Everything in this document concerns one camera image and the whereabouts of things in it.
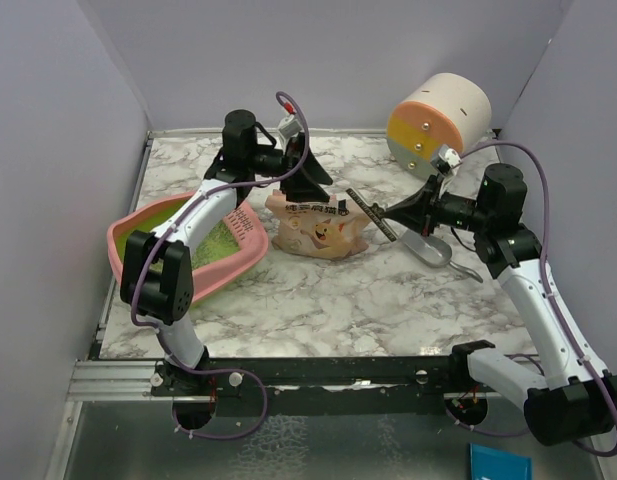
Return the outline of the blue card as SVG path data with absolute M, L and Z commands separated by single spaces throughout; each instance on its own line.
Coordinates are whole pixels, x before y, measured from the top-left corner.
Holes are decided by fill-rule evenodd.
M 531 480 L 532 460 L 472 443 L 469 447 L 472 480 Z

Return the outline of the silver metal litter scoop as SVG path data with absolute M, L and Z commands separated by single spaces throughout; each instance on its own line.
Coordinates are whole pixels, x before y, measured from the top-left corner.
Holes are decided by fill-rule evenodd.
M 456 263 L 452 259 L 453 251 L 451 246 L 438 237 L 424 237 L 407 229 L 401 235 L 400 241 L 419 261 L 430 268 L 441 269 L 448 267 L 478 283 L 484 282 L 479 273 Z

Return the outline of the pink green litter box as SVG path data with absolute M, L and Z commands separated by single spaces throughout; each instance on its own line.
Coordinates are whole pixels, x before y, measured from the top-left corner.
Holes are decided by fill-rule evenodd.
M 149 232 L 159 226 L 191 196 L 187 192 L 162 197 L 110 225 L 107 249 L 116 280 L 122 277 L 128 236 L 135 230 Z M 262 260 L 268 248 L 268 235 L 258 215 L 248 203 L 242 203 L 212 229 L 192 255 L 192 303 L 201 302 L 235 281 Z

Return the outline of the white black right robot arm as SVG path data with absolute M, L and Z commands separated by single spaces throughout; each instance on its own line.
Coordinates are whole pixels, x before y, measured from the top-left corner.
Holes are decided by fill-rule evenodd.
M 428 236 L 440 225 L 472 233 L 479 259 L 517 309 L 539 355 L 542 374 L 530 371 L 487 341 L 457 345 L 449 383 L 469 391 L 482 383 L 519 408 L 543 445 L 617 429 L 617 374 L 588 346 L 559 295 L 542 246 L 520 217 L 527 185 L 509 164 L 491 164 L 476 198 L 442 190 L 442 175 L 380 216 Z

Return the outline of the peach cat litter bag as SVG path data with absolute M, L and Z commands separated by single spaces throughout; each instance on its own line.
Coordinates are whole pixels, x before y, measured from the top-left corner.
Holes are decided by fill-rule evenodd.
M 368 248 L 362 231 L 370 218 L 354 202 L 332 196 L 327 203 L 290 202 L 278 190 L 265 201 L 279 221 L 272 245 L 286 253 L 343 260 Z

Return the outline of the aluminium frame profile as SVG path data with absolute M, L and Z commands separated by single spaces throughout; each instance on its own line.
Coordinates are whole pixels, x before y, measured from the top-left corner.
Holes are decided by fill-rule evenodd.
M 135 402 L 151 399 L 154 361 L 79 361 L 67 399 L 73 402 Z

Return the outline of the green cat litter pile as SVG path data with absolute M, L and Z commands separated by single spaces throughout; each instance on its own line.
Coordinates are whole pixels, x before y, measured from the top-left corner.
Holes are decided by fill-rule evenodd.
M 224 222 L 219 222 L 192 254 L 192 268 L 196 270 L 223 260 L 240 250 L 239 244 Z

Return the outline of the white bag sealing clip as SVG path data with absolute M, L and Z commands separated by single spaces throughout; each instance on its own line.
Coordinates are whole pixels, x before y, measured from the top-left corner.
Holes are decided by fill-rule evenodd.
M 382 207 L 377 203 L 369 204 L 366 199 L 352 187 L 347 188 L 346 193 L 390 242 L 396 242 L 398 240 L 396 232 L 382 218 L 384 212 Z

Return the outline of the round pastel drawer cabinet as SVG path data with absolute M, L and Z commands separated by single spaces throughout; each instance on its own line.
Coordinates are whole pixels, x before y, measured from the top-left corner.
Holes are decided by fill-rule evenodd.
M 491 118 L 490 100 L 476 83 L 438 73 L 394 108 L 386 141 L 397 164 L 425 180 L 434 172 L 431 160 L 439 147 L 464 152 L 485 135 Z

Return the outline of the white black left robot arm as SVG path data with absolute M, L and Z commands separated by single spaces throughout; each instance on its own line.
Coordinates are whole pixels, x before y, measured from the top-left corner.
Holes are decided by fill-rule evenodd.
M 133 324 L 155 330 L 166 360 L 177 366 L 174 382 L 190 395 L 202 392 L 209 380 L 208 351 L 188 316 L 193 252 L 253 188 L 277 183 L 295 203 L 329 200 L 324 188 L 333 181 L 310 150 L 304 114 L 288 98 L 281 105 L 286 116 L 279 137 L 266 144 L 258 140 L 266 130 L 252 112 L 229 112 L 222 146 L 197 191 L 157 228 L 135 230 L 126 240 L 120 298 Z

